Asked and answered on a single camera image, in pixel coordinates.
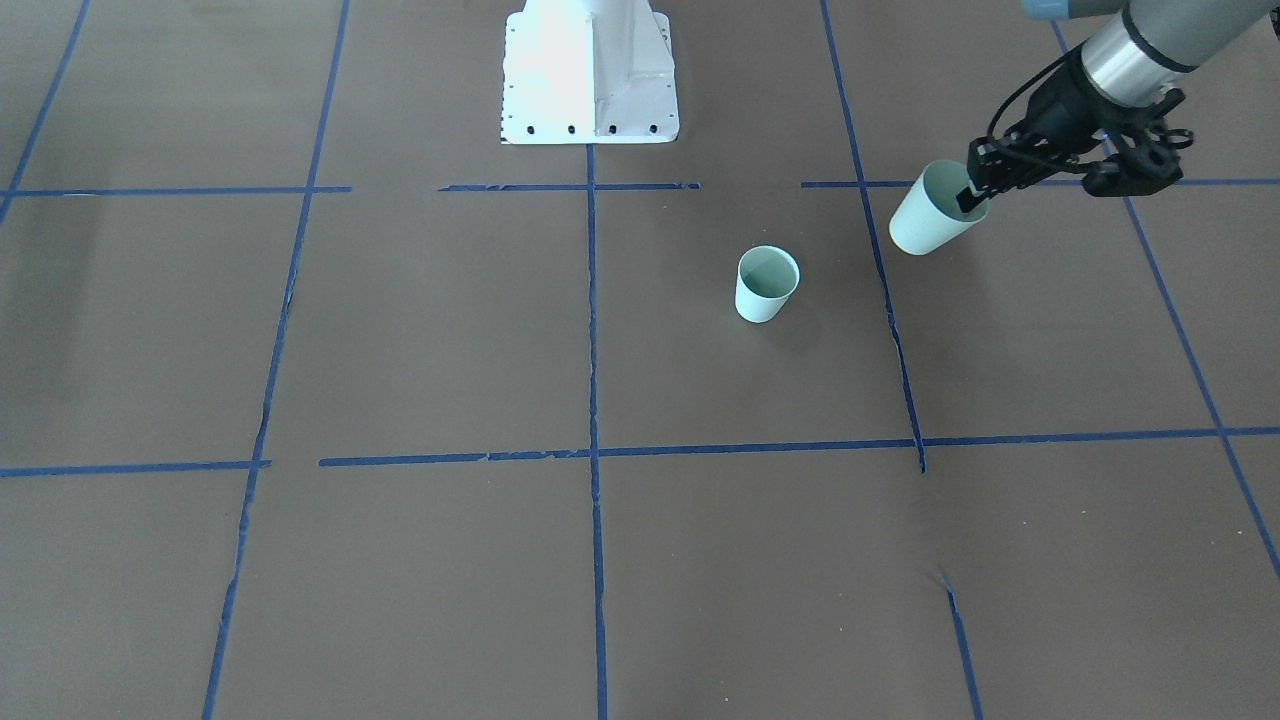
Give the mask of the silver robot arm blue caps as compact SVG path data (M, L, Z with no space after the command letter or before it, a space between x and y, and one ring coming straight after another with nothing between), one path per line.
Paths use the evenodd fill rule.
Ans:
M1179 152L1194 142L1166 118L1180 83L1253 24L1274 1L1121 1L1085 42L1015 91L1024 115L993 115L972 141L960 210L1056 174L1076 176L1101 199L1151 196L1183 177Z

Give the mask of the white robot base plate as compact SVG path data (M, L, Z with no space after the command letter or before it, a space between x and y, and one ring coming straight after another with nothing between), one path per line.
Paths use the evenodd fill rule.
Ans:
M672 28L649 1L526 1L504 41L502 143L677 140Z

